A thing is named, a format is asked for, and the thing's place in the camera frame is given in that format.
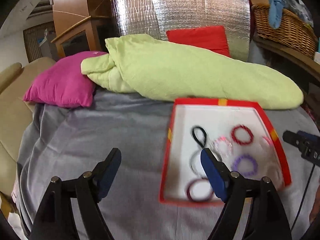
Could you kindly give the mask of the person right hand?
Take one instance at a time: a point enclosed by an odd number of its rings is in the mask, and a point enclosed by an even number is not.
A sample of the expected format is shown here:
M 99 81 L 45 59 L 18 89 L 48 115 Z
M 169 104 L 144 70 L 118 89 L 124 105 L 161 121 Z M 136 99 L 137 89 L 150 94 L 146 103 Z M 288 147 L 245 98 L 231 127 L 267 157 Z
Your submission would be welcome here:
M 316 216 L 319 213 L 319 210 L 320 210 L 320 200 L 316 199 L 309 215 L 310 224 L 312 224 L 312 222 L 315 220 Z

